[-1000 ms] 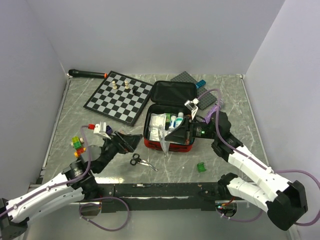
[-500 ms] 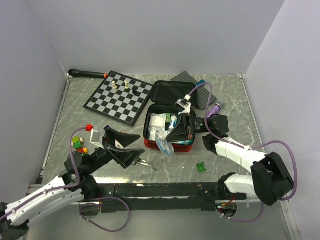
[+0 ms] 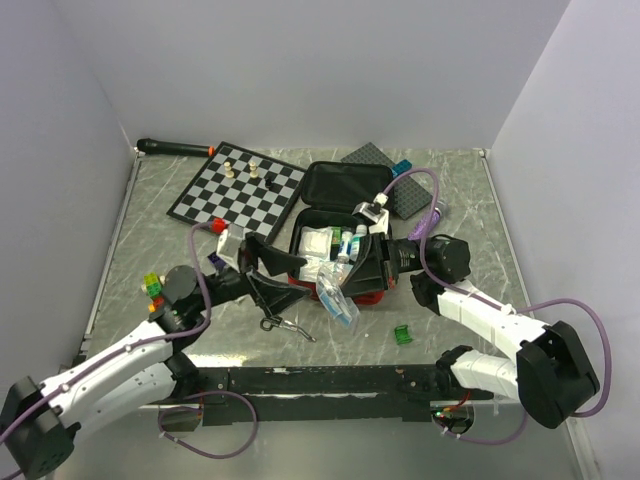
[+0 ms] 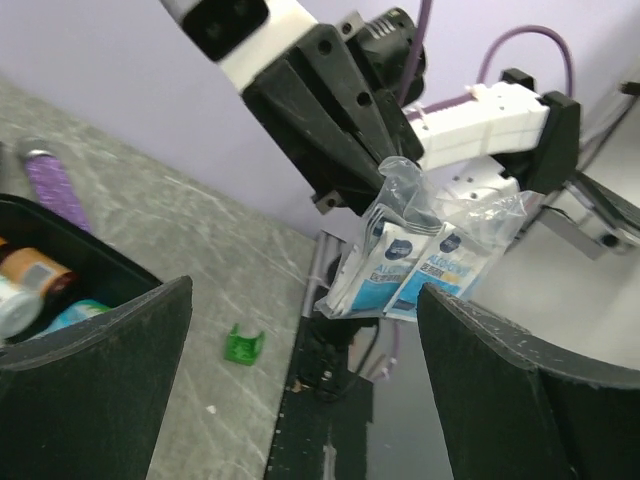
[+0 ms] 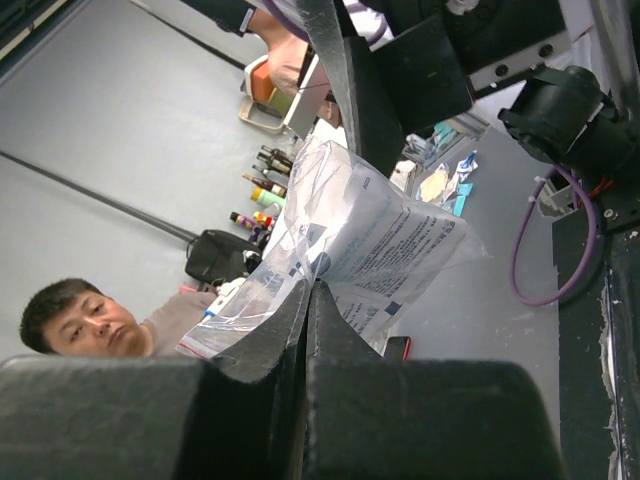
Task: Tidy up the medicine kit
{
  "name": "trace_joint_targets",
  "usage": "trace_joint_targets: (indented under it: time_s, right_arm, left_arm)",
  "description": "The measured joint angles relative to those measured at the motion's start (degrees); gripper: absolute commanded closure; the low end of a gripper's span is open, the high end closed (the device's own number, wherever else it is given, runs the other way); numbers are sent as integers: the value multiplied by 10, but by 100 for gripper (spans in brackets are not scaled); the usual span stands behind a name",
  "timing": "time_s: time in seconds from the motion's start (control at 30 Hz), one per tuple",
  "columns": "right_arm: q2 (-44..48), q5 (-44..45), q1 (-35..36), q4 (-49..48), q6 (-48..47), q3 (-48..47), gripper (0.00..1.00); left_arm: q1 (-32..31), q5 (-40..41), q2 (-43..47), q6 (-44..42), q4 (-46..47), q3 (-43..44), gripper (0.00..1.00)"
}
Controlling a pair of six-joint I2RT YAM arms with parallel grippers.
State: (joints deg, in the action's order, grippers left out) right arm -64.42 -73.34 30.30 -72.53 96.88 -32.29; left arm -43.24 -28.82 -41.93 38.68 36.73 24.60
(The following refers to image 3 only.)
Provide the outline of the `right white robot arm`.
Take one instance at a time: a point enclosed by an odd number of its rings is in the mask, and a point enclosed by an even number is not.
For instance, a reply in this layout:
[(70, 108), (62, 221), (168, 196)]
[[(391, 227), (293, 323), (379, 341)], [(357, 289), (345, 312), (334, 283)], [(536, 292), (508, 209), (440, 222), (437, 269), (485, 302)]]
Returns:
[(586, 416), (592, 398), (599, 412), (610, 392), (599, 378), (575, 329), (547, 324), (505, 305), (470, 282), (470, 249), (448, 235), (424, 240), (366, 235), (354, 244), (354, 266), (343, 292), (360, 297), (392, 288), (408, 273), (416, 302), (489, 342), (498, 356), (461, 345), (442, 354), (426, 388), (442, 399), (498, 395), (520, 402), (540, 425), (554, 429), (570, 416)]

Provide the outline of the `white medicine bottle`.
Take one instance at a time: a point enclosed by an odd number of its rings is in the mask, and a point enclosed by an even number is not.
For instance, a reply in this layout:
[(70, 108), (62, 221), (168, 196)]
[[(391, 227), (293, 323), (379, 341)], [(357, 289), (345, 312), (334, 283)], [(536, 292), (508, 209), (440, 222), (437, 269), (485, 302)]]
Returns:
[(349, 259), (352, 262), (355, 262), (359, 255), (360, 243), (361, 239), (368, 234), (368, 228), (364, 224), (359, 224), (356, 227), (355, 233), (352, 237), (350, 250), (349, 250)]

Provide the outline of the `black handled scissors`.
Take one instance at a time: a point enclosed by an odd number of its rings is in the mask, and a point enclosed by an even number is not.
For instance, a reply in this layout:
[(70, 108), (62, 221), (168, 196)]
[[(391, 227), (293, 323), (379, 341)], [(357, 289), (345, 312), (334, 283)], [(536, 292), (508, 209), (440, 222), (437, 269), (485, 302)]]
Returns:
[(316, 338), (309, 334), (306, 330), (291, 321), (285, 320), (280, 316), (265, 317), (260, 321), (260, 328), (265, 332), (270, 332), (275, 328), (288, 330), (301, 335), (308, 342), (316, 342)]

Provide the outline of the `white blue mask packet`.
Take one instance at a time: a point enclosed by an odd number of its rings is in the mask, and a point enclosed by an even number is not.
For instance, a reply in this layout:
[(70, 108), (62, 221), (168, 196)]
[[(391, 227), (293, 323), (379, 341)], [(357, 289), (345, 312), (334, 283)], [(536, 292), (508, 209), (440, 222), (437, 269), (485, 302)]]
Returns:
[(333, 230), (331, 227), (301, 229), (296, 254), (306, 260), (307, 270), (317, 270), (330, 260)]

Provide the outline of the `blue cotton swab bag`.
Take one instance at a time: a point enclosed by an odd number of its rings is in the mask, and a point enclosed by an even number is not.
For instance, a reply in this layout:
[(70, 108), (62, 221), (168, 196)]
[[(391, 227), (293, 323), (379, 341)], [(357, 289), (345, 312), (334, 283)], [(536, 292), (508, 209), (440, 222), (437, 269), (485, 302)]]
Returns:
[(318, 283), (316, 290), (320, 302), (329, 315), (341, 326), (354, 332), (360, 319), (360, 310), (355, 302), (345, 297), (340, 287), (331, 282)]

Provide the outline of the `small green box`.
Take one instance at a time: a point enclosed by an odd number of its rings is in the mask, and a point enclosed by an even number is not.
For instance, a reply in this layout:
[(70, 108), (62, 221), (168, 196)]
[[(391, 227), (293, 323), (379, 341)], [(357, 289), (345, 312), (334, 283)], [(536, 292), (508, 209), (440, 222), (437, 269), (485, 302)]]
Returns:
[(342, 228), (339, 226), (332, 226), (332, 243), (339, 245), (342, 238)]

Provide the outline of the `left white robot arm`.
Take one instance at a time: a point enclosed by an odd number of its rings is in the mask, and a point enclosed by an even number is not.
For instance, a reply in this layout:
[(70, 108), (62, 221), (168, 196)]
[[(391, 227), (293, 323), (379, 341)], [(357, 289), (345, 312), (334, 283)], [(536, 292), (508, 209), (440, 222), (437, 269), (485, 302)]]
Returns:
[(213, 307), (250, 296), (264, 322), (309, 296), (276, 276), (305, 265), (262, 236), (225, 232), (218, 241), (225, 267), (205, 276), (197, 263), (172, 268), (153, 310), (133, 331), (84, 362), (39, 383), (25, 377), (9, 389), (1, 411), (1, 443), (27, 479), (58, 468), (74, 441), (138, 407), (197, 390), (198, 370), (185, 349), (208, 328)]

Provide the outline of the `clear zip bag gauze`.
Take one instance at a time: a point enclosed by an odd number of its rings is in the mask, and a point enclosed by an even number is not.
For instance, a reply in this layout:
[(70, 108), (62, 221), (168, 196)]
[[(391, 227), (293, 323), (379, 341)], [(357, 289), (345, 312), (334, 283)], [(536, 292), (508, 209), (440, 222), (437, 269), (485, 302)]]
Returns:
[(344, 298), (342, 290), (354, 265), (341, 262), (323, 262), (318, 267), (316, 276), (316, 292), (319, 298)]

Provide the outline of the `red black medicine bag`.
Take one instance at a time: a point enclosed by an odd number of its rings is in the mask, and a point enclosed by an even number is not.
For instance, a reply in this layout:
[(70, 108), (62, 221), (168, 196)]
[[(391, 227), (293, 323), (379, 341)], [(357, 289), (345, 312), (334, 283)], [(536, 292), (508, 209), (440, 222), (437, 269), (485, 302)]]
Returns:
[[(360, 223), (352, 215), (355, 207), (373, 200), (391, 180), (391, 169), (381, 165), (313, 162), (302, 180), (300, 198), (307, 207), (295, 218), (289, 252), (297, 255), (303, 227), (339, 226), (355, 230)], [(384, 292), (352, 299), (358, 306), (375, 305), (383, 299)]]

